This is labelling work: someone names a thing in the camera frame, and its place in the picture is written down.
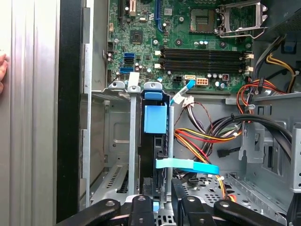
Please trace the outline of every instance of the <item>screw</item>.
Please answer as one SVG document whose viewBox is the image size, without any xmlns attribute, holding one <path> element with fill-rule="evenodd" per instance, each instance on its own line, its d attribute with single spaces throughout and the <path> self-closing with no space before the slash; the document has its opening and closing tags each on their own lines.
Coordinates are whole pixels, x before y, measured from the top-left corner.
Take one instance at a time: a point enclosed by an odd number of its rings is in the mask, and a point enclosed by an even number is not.
<svg viewBox="0 0 301 226">
<path fill-rule="evenodd" d="M 193 197 L 188 197 L 187 199 L 188 199 L 188 201 L 190 201 L 190 202 L 194 202 L 194 201 L 196 200 L 196 199 L 193 198 Z"/>
<path fill-rule="evenodd" d="M 226 203 L 226 202 L 220 202 L 220 205 L 221 205 L 222 207 L 229 207 L 229 204 Z"/>
<path fill-rule="evenodd" d="M 105 205 L 106 206 L 114 206 L 115 203 L 113 201 L 108 201 Z"/>
<path fill-rule="evenodd" d="M 139 201 L 145 201 L 145 198 L 144 198 L 143 196 L 140 196 L 140 197 L 138 198 L 138 200 L 139 200 Z"/>
</svg>

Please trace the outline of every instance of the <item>green circuit board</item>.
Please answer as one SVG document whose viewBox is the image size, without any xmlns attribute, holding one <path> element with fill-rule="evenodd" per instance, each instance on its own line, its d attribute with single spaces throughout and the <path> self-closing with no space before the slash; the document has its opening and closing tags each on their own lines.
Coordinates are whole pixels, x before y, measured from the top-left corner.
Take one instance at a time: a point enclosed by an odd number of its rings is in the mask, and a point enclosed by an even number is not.
<svg viewBox="0 0 301 226">
<path fill-rule="evenodd" d="M 185 81 L 174 83 L 175 78 L 185 75 L 195 75 L 196 78 L 206 78 L 205 72 L 166 72 L 155 69 L 159 57 L 155 51 L 160 46 L 167 48 L 206 49 L 225 51 L 251 51 L 251 38 L 227 38 L 222 39 L 213 33 L 217 26 L 218 15 L 216 9 L 220 4 L 236 2 L 234 0 L 160 0 L 160 22 L 155 19 L 155 7 L 157 0 L 136 0 L 136 14 L 131 16 L 124 14 L 120 23 L 120 0 L 110 0 L 109 24 L 108 24 L 108 49 L 112 50 L 112 60 L 107 63 L 107 81 L 111 83 L 118 76 L 118 80 L 126 81 L 128 74 L 118 75 L 120 68 L 133 67 L 135 63 L 140 68 L 140 85 L 148 81 L 160 81 L 165 90 L 179 90 L 185 85 Z M 248 27 L 253 24 L 253 7 L 235 9 L 231 12 L 230 26 L 232 29 Z M 196 45 L 203 41 L 206 45 Z M 132 65 L 124 62 L 125 53 L 134 53 L 135 60 Z M 227 73 L 226 81 L 219 78 L 209 79 L 206 86 L 195 86 L 192 90 L 199 93 L 237 92 L 245 82 L 247 73 Z M 216 87 L 215 83 L 224 83 L 223 89 Z"/>
</svg>

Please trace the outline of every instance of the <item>human hand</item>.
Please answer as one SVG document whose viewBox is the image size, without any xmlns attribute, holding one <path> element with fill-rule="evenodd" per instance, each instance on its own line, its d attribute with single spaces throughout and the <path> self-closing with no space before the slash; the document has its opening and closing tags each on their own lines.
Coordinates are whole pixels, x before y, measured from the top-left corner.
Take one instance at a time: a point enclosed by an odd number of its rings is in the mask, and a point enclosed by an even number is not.
<svg viewBox="0 0 301 226">
<path fill-rule="evenodd" d="M 4 78 L 4 75 L 6 73 L 6 69 L 8 67 L 8 63 L 5 60 L 6 54 L 4 55 L 0 55 L 0 94 L 3 91 L 3 83 L 1 83 L 1 81 Z"/>
</svg>

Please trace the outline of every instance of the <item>capacitor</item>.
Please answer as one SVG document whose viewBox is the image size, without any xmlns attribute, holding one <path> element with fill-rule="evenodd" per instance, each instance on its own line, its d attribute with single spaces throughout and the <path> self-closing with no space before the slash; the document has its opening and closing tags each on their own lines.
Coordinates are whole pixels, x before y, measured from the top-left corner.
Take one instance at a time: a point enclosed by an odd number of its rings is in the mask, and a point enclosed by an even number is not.
<svg viewBox="0 0 301 226">
<path fill-rule="evenodd" d="M 130 8 L 129 7 L 125 7 L 124 10 L 125 10 L 126 14 L 128 14 L 129 11 L 130 11 Z"/>
</svg>

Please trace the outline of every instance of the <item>motherboard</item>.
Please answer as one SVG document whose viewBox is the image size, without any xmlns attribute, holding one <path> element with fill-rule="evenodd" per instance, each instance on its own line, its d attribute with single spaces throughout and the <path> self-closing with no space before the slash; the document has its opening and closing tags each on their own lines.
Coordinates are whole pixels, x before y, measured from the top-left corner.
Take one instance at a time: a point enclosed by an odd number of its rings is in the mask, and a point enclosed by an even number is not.
<svg viewBox="0 0 301 226">
<path fill-rule="evenodd" d="M 250 73 L 253 39 L 221 38 L 220 5 L 234 0 L 110 0 L 107 82 L 159 81 L 179 90 L 189 80 L 196 93 L 234 93 Z M 253 7 L 234 8 L 230 28 L 252 26 Z"/>
</svg>

